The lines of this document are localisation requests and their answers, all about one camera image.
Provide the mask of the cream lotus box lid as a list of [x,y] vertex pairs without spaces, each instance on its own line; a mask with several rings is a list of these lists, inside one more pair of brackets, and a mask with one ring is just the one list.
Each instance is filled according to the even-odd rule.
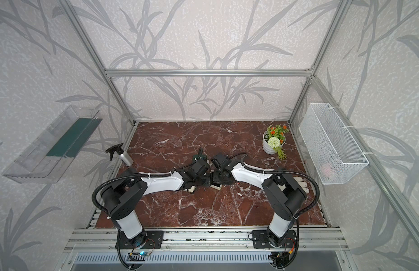
[[192,186],[192,187],[187,189],[187,192],[190,193],[190,194],[193,194],[194,191],[196,190],[196,188],[197,188],[196,186]]

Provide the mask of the cream box base black insert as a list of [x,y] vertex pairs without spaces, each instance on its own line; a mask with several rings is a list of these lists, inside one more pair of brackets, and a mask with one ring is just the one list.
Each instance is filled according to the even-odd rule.
[[220,183],[219,176],[214,171],[212,171],[211,172],[211,175],[210,175],[210,184],[211,184],[210,185],[211,188],[214,188],[214,189],[216,189],[218,191],[220,191],[221,188],[222,188],[222,184]]

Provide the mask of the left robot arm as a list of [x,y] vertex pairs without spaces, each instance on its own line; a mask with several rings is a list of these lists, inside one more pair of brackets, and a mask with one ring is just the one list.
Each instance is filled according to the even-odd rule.
[[93,192],[93,204],[106,213],[114,226],[128,240],[143,238],[144,228],[135,207],[148,194],[180,191],[211,183],[210,166],[204,159],[168,173],[142,173],[132,171],[99,185]]

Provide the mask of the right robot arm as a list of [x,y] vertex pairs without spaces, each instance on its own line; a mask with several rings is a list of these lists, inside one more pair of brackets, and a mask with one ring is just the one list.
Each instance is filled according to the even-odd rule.
[[[246,164],[243,159],[234,159],[221,153],[212,158],[212,163],[215,166],[213,177],[216,182],[224,185],[245,182],[265,192],[274,211],[267,234],[275,246],[286,237],[295,220],[312,209],[320,198],[318,183],[301,172],[262,169]],[[296,177],[305,178],[314,187],[313,201],[306,207],[303,207],[303,204],[309,190],[307,184],[302,180],[296,180]]]

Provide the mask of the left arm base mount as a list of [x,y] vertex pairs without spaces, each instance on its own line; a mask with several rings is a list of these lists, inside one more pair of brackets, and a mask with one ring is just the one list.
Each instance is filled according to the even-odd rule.
[[116,240],[116,249],[131,250],[134,249],[161,249],[164,231],[149,230],[143,231],[132,239],[128,239],[123,231],[118,232]]

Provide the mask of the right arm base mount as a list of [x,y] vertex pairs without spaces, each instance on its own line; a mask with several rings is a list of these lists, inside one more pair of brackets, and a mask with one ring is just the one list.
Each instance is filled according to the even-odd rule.
[[253,230],[248,235],[253,243],[253,248],[281,248],[292,249],[296,246],[297,234],[294,230],[288,230],[283,237],[277,237],[269,230]]

